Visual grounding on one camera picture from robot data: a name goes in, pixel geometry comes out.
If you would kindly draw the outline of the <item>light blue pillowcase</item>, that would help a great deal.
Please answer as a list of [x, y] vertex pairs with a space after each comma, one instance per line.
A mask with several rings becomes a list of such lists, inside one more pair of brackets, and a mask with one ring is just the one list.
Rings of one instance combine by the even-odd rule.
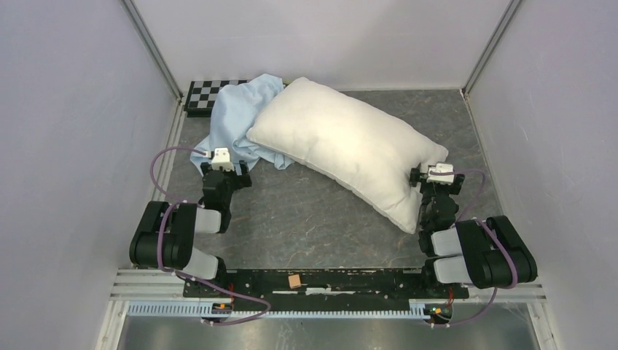
[[209, 134], [195, 146], [189, 159], [201, 172], [202, 163], [211, 160], [201, 155], [216, 148], [227, 148], [237, 169], [242, 160], [251, 170], [260, 160], [272, 163], [278, 170], [284, 170], [294, 161], [279, 152], [250, 141], [249, 129], [254, 125], [258, 114], [284, 89], [283, 80], [271, 74], [262, 74], [249, 82], [225, 86], [214, 101]]

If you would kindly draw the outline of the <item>white pillow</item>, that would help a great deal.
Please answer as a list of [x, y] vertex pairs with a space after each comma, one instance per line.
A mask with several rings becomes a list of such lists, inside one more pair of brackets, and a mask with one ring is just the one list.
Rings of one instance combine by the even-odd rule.
[[410, 171], [448, 156], [404, 120], [305, 77], [258, 114], [246, 137], [335, 180], [410, 234], [421, 205]]

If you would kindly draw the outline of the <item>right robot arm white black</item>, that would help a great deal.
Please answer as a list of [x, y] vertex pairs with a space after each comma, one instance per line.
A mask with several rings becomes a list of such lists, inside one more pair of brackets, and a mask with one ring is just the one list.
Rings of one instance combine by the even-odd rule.
[[471, 207], [455, 202], [468, 174], [473, 170], [457, 171], [447, 163], [410, 171], [410, 185], [421, 192], [418, 243], [428, 256], [421, 289], [431, 298], [451, 284], [511, 289], [538, 277], [536, 260], [508, 217], [468, 219]]

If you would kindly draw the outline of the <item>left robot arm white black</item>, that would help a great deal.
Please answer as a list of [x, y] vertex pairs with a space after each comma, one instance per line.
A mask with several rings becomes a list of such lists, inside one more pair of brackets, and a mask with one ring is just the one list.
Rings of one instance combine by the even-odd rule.
[[224, 260], [200, 251], [194, 240], [197, 234], [227, 231], [233, 193], [252, 186], [247, 162], [238, 165], [240, 173], [202, 163], [203, 196], [197, 203], [148, 202], [130, 242], [130, 261], [140, 268], [163, 266], [201, 279], [211, 297], [222, 296], [229, 287]]

